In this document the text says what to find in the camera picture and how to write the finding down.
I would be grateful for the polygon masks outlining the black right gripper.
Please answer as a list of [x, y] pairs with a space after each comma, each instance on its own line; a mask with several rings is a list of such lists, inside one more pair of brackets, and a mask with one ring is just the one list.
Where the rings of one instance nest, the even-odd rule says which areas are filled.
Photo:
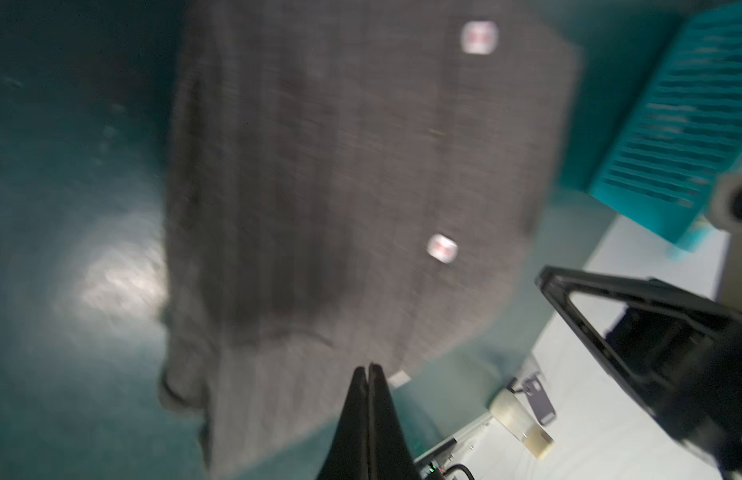
[[[673, 440], [742, 469], [742, 314], [664, 281], [547, 266], [536, 285], [600, 366]], [[617, 304], [600, 331], [575, 295]]]

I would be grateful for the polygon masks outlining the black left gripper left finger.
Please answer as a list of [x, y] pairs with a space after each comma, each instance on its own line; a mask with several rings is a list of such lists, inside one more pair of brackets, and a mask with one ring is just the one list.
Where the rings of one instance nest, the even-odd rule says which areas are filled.
[[317, 480], [366, 480], [368, 466], [369, 398], [364, 367], [353, 372], [337, 429]]

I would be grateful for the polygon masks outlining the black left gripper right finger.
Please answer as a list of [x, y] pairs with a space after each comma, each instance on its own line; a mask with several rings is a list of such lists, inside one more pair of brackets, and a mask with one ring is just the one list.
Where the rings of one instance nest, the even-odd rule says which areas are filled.
[[368, 370], [368, 467], [376, 480], [420, 480], [382, 367]]

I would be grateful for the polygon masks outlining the dark grey striped shirt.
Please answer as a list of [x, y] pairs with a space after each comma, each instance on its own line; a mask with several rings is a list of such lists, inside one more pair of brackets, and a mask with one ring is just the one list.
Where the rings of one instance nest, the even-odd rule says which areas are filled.
[[166, 178], [168, 407], [227, 479], [510, 299], [582, 58], [526, 1], [193, 1]]

